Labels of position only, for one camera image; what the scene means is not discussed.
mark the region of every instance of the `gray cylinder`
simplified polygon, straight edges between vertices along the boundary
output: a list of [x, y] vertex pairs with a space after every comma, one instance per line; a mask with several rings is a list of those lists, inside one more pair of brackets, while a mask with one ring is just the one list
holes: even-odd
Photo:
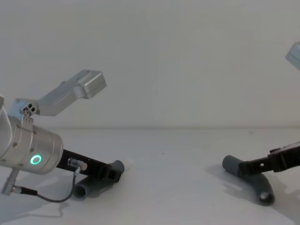
[[249, 183], [254, 188], [257, 200], [261, 205], [272, 205], [275, 202], [275, 196], [271, 184], [266, 176], [263, 174], [256, 174], [252, 176], [241, 175], [239, 173], [239, 163], [242, 162], [242, 160], [229, 155], [223, 159], [222, 166], [232, 175], [240, 177]]
[[[113, 170], [124, 173], [125, 168], [121, 161], [114, 161], [113, 163], [110, 163], [110, 165]], [[113, 184], [114, 182], [111, 181], [102, 181], [92, 177], [86, 177], [75, 185], [74, 196], [77, 198], [84, 198], [96, 190], [108, 188]]]

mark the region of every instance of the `silver metal cylinder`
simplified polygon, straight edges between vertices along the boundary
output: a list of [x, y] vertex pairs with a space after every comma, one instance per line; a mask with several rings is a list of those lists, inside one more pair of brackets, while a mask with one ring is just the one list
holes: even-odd
[[6, 152], [0, 155], [0, 165], [37, 174], [54, 169], [63, 152], [61, 137], [36, 126], [29, 131], [15, 117], [8, 118], [13, 138]]

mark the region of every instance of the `cable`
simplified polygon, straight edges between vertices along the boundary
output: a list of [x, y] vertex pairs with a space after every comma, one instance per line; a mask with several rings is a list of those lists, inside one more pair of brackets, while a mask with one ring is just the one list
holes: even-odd
[[44, 196], [42, 196], [42, 195], [40, 195], [40, 194], [37, 194], [36, 196], [39, 197], [39, 198], [41, 198], [41, 199], [43, 199], [43, 200], [45, 200], [45, 201], [51, 202], [51, 203], [62, 203], [62, 202], [65, 202], [65, 201], [68, 200], [68, 199], [72, 196], [72, 194], [74, 193], [74, 189], [75, 189], [75, 181], [76, 181], [76, 174], [73, 175], [72, 190], [71, 190], [70, 194], [69, 194], [66, 198], [64, 198], [64, 199], [61, 199], [61, 200], [53, 200], [53, 199], [46, 198], [46, 197], [44, 197]]

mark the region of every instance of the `white wall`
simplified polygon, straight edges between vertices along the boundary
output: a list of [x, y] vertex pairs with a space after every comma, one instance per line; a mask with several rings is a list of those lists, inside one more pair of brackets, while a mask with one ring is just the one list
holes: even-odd
[[82, 69], [107, 88], [50, 127], [300, 125], [298, 0], [2, 0], [0, 92], [39, 98]]

